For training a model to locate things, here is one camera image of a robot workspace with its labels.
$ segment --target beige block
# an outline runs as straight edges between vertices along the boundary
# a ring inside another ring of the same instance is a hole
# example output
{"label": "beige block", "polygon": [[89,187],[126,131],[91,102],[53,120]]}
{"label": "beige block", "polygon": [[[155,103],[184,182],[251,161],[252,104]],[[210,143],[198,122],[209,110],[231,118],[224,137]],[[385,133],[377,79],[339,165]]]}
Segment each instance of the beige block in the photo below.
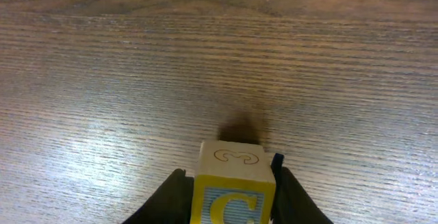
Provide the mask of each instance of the beige block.
{"label": "beige block", "polygon": [[263,147],[240,142],[203,142],[196,174],[275,184]]}

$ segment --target wooden surface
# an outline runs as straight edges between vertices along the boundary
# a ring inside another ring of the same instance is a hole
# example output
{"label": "wooden surface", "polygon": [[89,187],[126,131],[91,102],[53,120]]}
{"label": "wooden surface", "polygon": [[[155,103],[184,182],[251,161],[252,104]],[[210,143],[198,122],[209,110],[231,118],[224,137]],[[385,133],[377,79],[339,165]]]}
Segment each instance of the wooden surface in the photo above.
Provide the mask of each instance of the wooden surface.
{"label": "wooden surface", "polygon": [[335,223],[436,223],[438,0],[0,0],[0,223],[120,223],[246,112]]}

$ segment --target toy block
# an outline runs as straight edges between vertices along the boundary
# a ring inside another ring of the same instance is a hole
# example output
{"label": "toy block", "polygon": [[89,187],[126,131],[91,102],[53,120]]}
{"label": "toy block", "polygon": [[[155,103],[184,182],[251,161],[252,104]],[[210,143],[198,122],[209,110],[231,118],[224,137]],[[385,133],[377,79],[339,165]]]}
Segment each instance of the toy block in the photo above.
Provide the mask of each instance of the toy block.
{"label": "toy block", "polygon": [[268,224],[274,194],[262,146],[203,142],[190,224]]}

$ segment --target wood grain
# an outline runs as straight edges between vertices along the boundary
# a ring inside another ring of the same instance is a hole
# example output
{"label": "wood grain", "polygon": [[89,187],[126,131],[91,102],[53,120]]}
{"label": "wood grain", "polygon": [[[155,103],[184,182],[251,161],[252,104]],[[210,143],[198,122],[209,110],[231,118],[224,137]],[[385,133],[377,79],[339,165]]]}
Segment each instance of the wood grain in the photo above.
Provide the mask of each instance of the wood grain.
{"label": "wood grain", "polygon": [[120,223],[247,112],[335,223],[436,223],[436,4],[0,0],[0,222]]}

